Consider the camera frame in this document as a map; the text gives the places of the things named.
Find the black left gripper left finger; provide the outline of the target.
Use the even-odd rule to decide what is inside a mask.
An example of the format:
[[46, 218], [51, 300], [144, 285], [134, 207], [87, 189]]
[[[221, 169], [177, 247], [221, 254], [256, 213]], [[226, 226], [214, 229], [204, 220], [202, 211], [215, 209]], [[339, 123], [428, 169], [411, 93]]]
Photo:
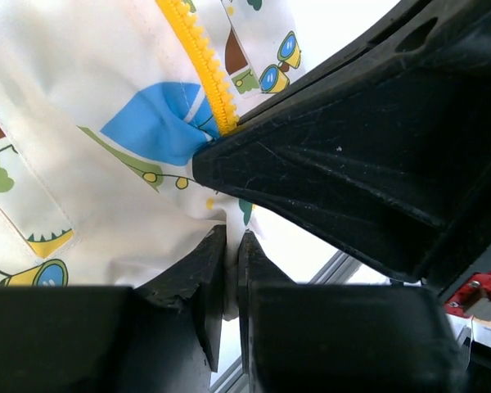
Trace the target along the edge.
[[226, 228], [139, 288], [0, 287], [0, 392], [207, 392]]

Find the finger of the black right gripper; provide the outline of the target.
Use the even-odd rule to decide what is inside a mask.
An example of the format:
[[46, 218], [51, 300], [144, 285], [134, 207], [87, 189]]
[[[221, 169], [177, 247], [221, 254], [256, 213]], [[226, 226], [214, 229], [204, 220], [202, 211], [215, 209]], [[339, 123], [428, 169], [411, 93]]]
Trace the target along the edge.
[[285, 92], [250, 111], [251, 126], [295, 118], [416, 68], [491, 75], [491, 1], [401, 1]]
[[324, 79], [193, 171], [394, 278], [453, 276], [491, 246], [491, 70]]

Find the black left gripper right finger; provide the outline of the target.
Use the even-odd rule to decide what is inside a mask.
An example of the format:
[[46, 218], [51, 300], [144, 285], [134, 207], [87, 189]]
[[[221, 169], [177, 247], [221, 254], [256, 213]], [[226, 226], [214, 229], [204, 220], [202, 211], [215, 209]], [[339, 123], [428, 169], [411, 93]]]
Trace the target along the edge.
[[[256, 236], [246, 233], [238, 251], [238, 302], [241, 262], [261, 257], [270, 260]], [[318, 373], [295, 392], [466, 389], [459, 346], [429, 290], [336, 284], [327, 304], [332, 312], [331, 342], [319, 347]]]

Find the cream yellow dinosaur print jacket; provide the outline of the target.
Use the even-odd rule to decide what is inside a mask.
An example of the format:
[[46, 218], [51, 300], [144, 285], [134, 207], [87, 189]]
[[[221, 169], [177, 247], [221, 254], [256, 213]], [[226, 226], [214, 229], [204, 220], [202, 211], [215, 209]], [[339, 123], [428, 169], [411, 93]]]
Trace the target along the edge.
[[304, 73], [286, 1], [0, 1], [0, 286], [138, 287], [253, 205], [193, 156]]

